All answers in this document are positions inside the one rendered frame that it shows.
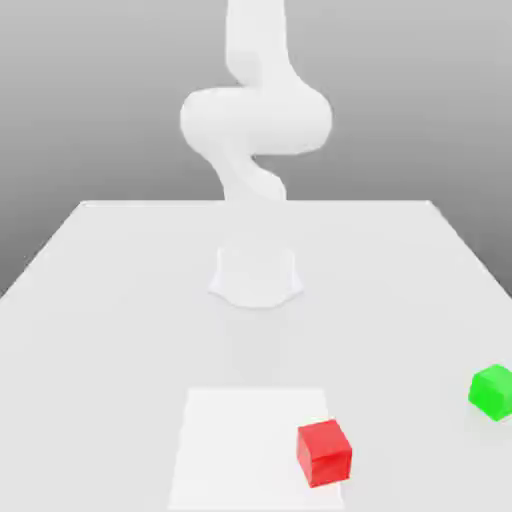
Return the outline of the small red cube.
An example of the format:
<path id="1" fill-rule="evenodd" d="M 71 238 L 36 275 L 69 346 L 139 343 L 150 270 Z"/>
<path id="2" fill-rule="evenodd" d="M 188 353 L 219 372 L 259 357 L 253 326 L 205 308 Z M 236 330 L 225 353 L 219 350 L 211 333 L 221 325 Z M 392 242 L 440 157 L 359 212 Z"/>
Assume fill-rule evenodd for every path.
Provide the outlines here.
<path id="1" fill-rule="evenodd" d="M 299 426 L 296 456 L 311 488 L 350 478 L 353 450 L 336 419 Z"/>

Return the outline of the small green cube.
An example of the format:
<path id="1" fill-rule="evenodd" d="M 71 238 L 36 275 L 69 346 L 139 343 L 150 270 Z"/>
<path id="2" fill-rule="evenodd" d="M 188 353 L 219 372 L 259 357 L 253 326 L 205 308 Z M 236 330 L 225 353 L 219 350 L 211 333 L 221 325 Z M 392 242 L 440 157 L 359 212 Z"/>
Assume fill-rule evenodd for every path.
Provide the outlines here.
<path id="1" fill-rule="evenodd" d="M 512 415 L 512 371 L 494 364 L 475 373 L 468 400 L 493 421 Z"/>

